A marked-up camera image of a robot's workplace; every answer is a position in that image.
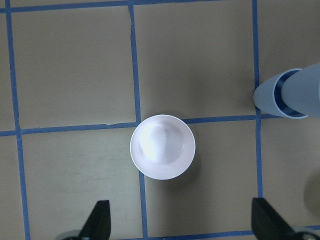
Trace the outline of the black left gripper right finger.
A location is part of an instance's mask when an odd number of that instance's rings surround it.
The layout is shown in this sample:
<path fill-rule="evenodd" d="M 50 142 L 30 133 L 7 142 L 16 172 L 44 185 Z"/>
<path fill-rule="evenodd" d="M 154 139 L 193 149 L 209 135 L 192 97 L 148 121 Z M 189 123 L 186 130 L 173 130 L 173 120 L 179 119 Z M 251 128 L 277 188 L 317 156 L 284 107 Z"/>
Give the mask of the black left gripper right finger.
<path fill-rule="evenodd" d="M 296 233 L 264 198 L 251 202 L 251 228 L 257 240 L 295 240 Z"/>

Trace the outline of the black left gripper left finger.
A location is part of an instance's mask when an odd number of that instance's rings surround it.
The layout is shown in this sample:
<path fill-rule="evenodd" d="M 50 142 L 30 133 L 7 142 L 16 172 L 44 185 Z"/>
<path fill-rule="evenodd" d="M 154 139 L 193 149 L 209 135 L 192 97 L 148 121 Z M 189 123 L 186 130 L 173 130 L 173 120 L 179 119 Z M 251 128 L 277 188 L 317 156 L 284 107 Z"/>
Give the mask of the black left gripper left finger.
<path fill-rule="evenodd" d="M 111 235 L 111 210 L 109 200 L 99 200 L 82 227 L 79 240 L 108 240 Z"/>

